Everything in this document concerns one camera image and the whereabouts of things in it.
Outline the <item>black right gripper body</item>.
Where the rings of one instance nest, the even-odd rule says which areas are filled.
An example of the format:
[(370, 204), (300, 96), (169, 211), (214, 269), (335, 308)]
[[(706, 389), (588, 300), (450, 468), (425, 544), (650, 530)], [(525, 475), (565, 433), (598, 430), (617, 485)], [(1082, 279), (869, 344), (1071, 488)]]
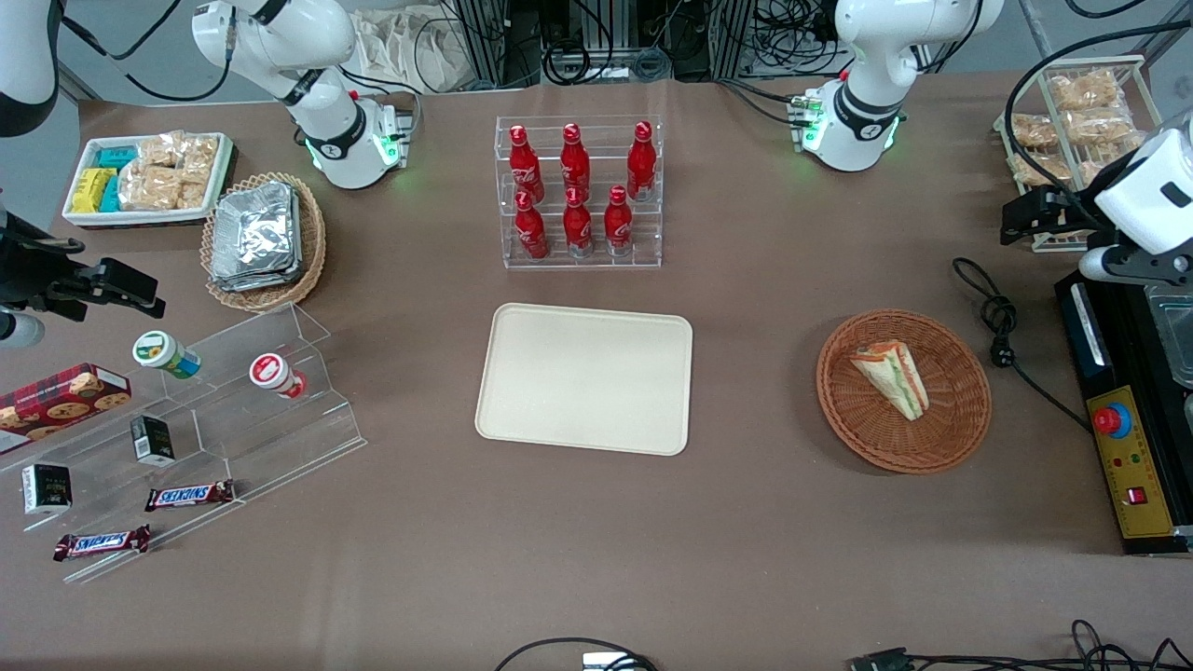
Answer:
[(13, 213), (5, 213), (1, 233), (1, 302), (6, 308), (26, 308), (31, 297), (81, 267), (72, 260), (72, 254), (85, 250), (81, 241), (52, 238)]

